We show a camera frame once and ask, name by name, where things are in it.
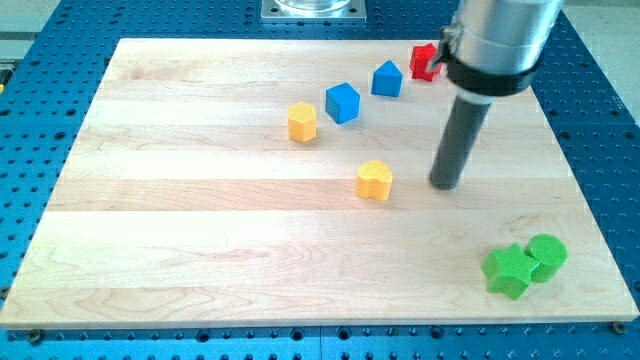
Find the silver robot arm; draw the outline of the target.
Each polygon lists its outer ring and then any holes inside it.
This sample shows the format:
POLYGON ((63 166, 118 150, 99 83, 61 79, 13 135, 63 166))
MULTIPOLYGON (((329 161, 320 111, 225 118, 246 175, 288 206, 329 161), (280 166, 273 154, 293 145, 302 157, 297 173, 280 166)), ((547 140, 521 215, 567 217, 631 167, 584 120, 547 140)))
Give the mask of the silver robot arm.
POLYGON ((427 69, 446 66, 458 96, 486 105, 532 82, 562 0, 462 0, 427 69))

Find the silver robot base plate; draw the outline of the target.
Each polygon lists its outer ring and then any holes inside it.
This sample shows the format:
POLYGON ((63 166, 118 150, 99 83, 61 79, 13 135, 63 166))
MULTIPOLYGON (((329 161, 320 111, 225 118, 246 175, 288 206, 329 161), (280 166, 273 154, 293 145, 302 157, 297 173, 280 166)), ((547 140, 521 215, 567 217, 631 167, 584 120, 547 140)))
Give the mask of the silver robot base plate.
POLYGON ((262 22, 365 22, 365 0, 259 0, 262 22))

